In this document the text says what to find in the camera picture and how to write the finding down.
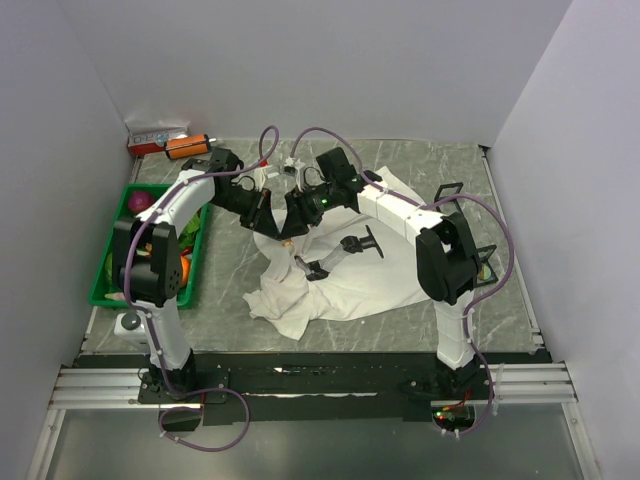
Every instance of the green plastic crate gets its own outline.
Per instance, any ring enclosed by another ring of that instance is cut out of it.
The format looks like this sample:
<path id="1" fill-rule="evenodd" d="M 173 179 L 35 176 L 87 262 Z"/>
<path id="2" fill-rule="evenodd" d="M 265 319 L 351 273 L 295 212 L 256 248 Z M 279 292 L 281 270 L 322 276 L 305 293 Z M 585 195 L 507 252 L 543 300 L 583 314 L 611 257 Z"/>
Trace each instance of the green plastic crate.
<path id="1" fill-rule="evenodd" d="M 116 216 L 113 219 L 113 224 L 120 217 L 126 217 L 133 215 L 129 208 L 127 207 L 127 203 L 129 202 L 129 198 L 134 190 L 142 190 L 144 192 L 149 192 L 153 195 L 154 198 L 160 198 L 164 192 L 166 192 L 171 185 L 162 185 L 156 183 L 131 183 L 127 185 L 122 193 L 122 198 L 120 198 L 120 204 L 118 205 L 118 210 L 116 212 Z M 209 213 L 209 204 L 204 205 L 200 210 L 200 230 L 196 234 L 196 242 L 193 245 L 193 252 L 191 253 L 191 268 L 189 270 L 189 280 L 187 281 L 187 286 L 180 289 L 178 292 L 178 308 L 185 309 L 191 308 L 193 305 L 193 290 L 194 290 L 194 282 L 197 276 L 198 267 L 200 265 L 200 252 L 202 251 L 202 238 L 206 225 L 207 215 Z M 109 232 L 109 237 L 107 238 L 107 244 L 104 247 L 102 252 L 102 259 L 100 260 L 100 268 L 98 268 L 98 273 L 96 274 L 96 278 L 93 280 L 93 287 L 91 287 L 91 292 L 89 293 L 89 303 L 91 305 L 95 305 L 98 307 L 110 307 L 110 308 L 124 308 L 127 306 L 125 301 L 118 300 L 109 300 L 108 298 L 104 298 L 106 293 L 115 293 L 120 290 L 113 288 L 107 282 L 105 277 L 105 262 L 107 260 L 107 256 L 111 253 L 111 242 L 113 239 L 113 225 L 111 227 L 111 231 Z"/>

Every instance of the gray marble tabletop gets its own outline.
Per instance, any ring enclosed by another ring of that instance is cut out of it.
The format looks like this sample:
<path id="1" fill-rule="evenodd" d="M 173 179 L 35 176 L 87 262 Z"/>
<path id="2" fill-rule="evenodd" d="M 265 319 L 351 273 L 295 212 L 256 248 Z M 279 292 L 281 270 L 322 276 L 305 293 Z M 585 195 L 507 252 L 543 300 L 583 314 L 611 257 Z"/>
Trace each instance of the gray marble tabletop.
<path id="1" fill-rule="evenodd" d="M 291 143 L 282 141 L 270 162 L 284 162 Z M 296 156 L 310 165 L 317 155 L 335 145 L 332 140 L 302 141 Z M 464 192 L 495 205 L 477 145 L 361 140 L 354 141 L 353 146 L 365 168 L 375 170 L 388 166 L 427 201 L 433 199 L 439 185 L 461 181 Z M 258 158 L 256 141 L 227 140 L 224 147 L 233 150 L 247 165 Z M 141 162 L 136 181 L 171 183 L 182 163 L 184 161 L 170 162 L 164 154 L 148 155 Z M 274 208 L 284 208 L 283 182 L 268 186 L 274 190 Z M 479 247 L 498 245 L 493 264 L 502 275 L 507 249 L 499 226 L 487 212 L 471 202 L 463 203 L 462 209 L 476 244 Z M 313 320 L 300 341 L 281 336 L 266 320 L 252 319 L 242 298 L 244 293 L 259 288 L 260 275 L 269 265 L 253 242 L 252 232 L 239 225 L 236 215 L 220 208 L 213 209 L 205 228 L 203 264 L 196 279 L 194 308 L 180 312 L 187 340 L 195 351 L 435 351 L 436 319 L 430 300 L 358 320 Z M 112 333 L 117 313 L 113 309 L 97 309 L 84 345 L 85 352 L 133 351 Z M 515 275 L 502 291 L 476 307 L 474 324 L 476 339 L 484 351 L 533 351 L 536 348 Z"/>

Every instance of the white cloth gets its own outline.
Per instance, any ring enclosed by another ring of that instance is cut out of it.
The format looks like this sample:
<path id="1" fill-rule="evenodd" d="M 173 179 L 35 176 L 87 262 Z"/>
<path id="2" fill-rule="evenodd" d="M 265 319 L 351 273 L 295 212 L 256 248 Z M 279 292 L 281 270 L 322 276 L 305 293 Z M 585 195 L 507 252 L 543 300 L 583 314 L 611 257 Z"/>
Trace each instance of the white cloth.
<path id="1" fill-rule="evenodd" d="M 388 187 L 422 202 L 387 167 L 376 172 Z M 285 210 L 274 210 L 282 226 Z M 295 262 L 299 255 L 309 263 L 327 256 L 348 235 L 364 237 L 369 225 L 384 253 L 374 248 L 349 255 L 328 278 L 309 282 Z M 269 320 L 282 335 L 300 340 L 309 320 L 353 320 L 427 300 L 416 273 L 415 248 L 383 223 L 335 208 L 326 212 L 318 227 L 283 246 L 261 234 L 254 234 L 258 249 L 269 259 L 269 268 L 260 277 L 261 289 L 246 293 L 251 316 Z"/>

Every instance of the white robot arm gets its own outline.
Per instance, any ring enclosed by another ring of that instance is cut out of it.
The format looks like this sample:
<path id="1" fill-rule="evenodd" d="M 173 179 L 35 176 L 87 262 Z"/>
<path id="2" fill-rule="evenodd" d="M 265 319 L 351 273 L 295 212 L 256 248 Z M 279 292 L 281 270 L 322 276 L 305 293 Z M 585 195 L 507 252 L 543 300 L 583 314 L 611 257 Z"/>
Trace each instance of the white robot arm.
<path id="1" fill-rule="evenodd" d="M 203 173 L 234 171 L 241 165 L 235 155 L 221 148 L 214 149 L 211 160 L 187 162 L 175 184 L 153 207 L 136 218 L 116 222 L 113 275 L 114 284 L 122 286 L 132 238 L 152 212 L 158 214 L 142 236 L 144 242 L 152 244 L 152 258 L 136 256 L 128 272 L 134 306 L 143 307 L 147 313 L 121 315 L 116 333 L 133 341 L 141 351 L 148 351 L 155 367 L 160 367 L 161 361 L 158 352 L 149 348 L 151 345 L 161 349 L 166 370 L 187 368 L 193 353 L 180 326 L 176 305 L 181 282 L 177 238 L 207 202 L 237 213 L 241 225 L 276 239 L 303 235 L 309 226 L 320 223 L 324 211 L 343 206 L 383 222 L 415 246 L 418 280 L 436 309 L 438 358 L 452 370 L 467 365 L 474 352 L 465 338 L 462 317 L 473 299 L 475 277 L 481 265 L 464 217 L 420 210 L 386 194 L 384 182 L 370 172 L 369 177 L 379 183 L 382 191 L 367 185 L 340 148 L 321 155 L 317 161 L 327 181 L 308 190 L 296 188 L 285 195 L 288 213 L 282 231 L 278 231 L 273 220 L 267 189 L 245 190 L 231 183 L 230 176 L 202 178 Z M 200 178 L 185 182 L 194 177 Z M 182 183 L 184 188 L 170 195 Z M 149 318 L 155 339 L 150 335 Z M 471 318 L 466 321 L 470 326 Z"/>

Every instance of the orange vegetable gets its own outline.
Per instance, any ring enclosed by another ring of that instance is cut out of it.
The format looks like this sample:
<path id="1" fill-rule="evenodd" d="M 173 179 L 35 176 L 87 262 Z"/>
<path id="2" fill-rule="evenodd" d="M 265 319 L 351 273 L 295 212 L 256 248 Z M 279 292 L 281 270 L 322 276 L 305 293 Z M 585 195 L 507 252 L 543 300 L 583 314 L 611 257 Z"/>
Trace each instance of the orange vegetable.
<path id="1" fill-rule="evenodd" d="M 180 287 L 184 288 L 187 286 L 187 282 L 189 281 L 189 272 L 191 271 L 191 260 L 187 257 L 180 257 L 180 261 L 182 262 L 182 285 Z"/>

